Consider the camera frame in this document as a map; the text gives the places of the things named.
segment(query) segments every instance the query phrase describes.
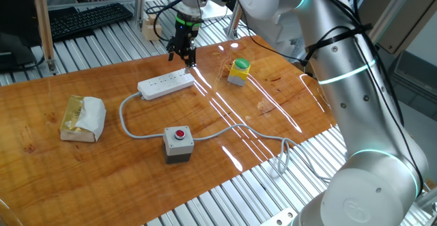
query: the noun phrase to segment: emergency stop button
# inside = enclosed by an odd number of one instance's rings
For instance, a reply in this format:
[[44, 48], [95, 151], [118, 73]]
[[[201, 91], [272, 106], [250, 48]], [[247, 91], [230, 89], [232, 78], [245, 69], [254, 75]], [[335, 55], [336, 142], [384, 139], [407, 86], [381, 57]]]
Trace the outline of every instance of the emergency stop button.
[[175, 138], [177, 140], [182, 140], [185, 137], [185, 132], [183, 130], [177, 130], [175, 132]]

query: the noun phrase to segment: power strip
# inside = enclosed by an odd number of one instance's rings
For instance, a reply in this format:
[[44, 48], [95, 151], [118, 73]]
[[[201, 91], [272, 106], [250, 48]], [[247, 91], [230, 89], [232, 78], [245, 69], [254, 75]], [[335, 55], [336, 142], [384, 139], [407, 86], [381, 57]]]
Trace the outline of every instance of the power strip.
[[138, 91], [146, 100], [153, 100], [194, 84], [194, 77], [185, 74], [185, 69], [177, 70], [138, 83]]

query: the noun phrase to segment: wooden table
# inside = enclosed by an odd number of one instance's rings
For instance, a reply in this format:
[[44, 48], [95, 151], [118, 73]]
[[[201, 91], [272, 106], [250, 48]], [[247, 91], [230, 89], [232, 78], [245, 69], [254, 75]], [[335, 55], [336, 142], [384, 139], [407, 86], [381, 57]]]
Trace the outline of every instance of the wooden table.
[[[244, 87], [227, 82], [238, 57], [251, 62]], [[197, 65], [195, 86], [126, 105], [133, 134], [188, 125], [204, 137], [245, 123], [300, 143], [335, 125], [317, 82], [249, 38], [198, 48]], [[196, 142], [189, 162], [166, 165], [162, 139], [128, 137], [122, 100], [139, 81], [183, 67], [162, 55], [0, 87], [0, 199], [10, 208], [0, 214], [23, 225], [140, 226], [279, 153], [280, 142], [236, 129]], [[97, 143], [59, 139], [70, 95], [103, 100]]]

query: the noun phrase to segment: keyboard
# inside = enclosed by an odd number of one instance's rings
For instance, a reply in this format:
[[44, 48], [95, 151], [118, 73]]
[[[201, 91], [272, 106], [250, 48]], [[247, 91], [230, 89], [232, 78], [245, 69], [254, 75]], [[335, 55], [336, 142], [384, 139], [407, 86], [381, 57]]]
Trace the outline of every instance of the keyboard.
[[132, 17], [133, 14], [120, 3], [93, 8], [76, 14], [56, 17], [50, 20], [53, 41], [73, 33], [94, 29]]

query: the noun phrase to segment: tissue box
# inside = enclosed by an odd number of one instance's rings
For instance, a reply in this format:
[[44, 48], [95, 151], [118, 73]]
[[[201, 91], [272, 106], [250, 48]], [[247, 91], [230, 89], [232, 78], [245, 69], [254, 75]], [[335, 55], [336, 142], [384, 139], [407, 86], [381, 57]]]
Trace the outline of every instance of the tissue box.
[[103, 131], [105, 116], [106, 109], [101, 99], [70, 96], [61, 123], [61, 140], [97, 141]]

